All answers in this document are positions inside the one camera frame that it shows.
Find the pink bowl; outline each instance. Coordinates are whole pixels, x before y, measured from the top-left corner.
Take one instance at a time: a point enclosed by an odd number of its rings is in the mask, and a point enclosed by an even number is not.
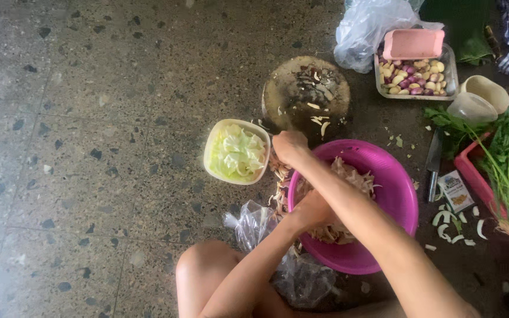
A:
[[[382,148],[362,140],[341,139],[323,144],[313,150],[321,160],[332,163],[335,157],[354,166],[360,174],[371,171],[374,176],[376,203],[401,225],[406,232],[414,236],[417,228],[417,196],[412,180],[404,167],[391,154]],[[294,208],[295,189],[300,180],[295,171],[288,190],[288,211]],[[380,271],[380,265],[372,254],[358,242],[337,245],[320,242],[304,233],[300,241],[317,260],[343,273],[364,275]]]

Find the white plastic bag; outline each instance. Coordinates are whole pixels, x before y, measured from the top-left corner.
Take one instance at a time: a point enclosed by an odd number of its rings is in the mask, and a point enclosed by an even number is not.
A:
[[[241,207],[238,220],[231,213],[226,213],[223,223],[235,229],[241,251],[249,253],[276,228],[277,221],[271,216],[272,209],[250,200]],[[329,292],[334,292],[336,273],[308,253],[296,253],[290,247],[282,257],[271,283],[291,306],[313,308]]]
[[[406,0],[353,0],[337,27],[335,61],[345,69],[368,73],[384,35],[416,24],[443,28],[442,23],[421,21]]]

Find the small box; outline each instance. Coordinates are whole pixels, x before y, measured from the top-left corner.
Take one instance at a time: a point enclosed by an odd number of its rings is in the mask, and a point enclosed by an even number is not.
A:
[[[437,179],[437,184],[445,194],[445,198],[453,210],[451,212],[459,213],[475,203],[457,170]]]

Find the sliced cabbage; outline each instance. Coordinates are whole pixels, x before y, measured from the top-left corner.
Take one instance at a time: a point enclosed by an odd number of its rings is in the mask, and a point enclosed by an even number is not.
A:
[[[236,124],[224,127],[211,146],[209,168],[225,179],[252,181],[264,167],[265,145],[257,135]]]

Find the kitchen knife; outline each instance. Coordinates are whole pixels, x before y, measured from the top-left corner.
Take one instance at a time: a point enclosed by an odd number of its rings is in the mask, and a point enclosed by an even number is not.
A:
[[[439,176],[439,164],[441,163],[441,147],[443,145],[443,131],[441,127],[435,129],[432,144],[429,146],[428,161],[425,168],[431,171],[431,180],[429,182],[428,202],[435,201],[435,189],[437,186],[437,177]]]

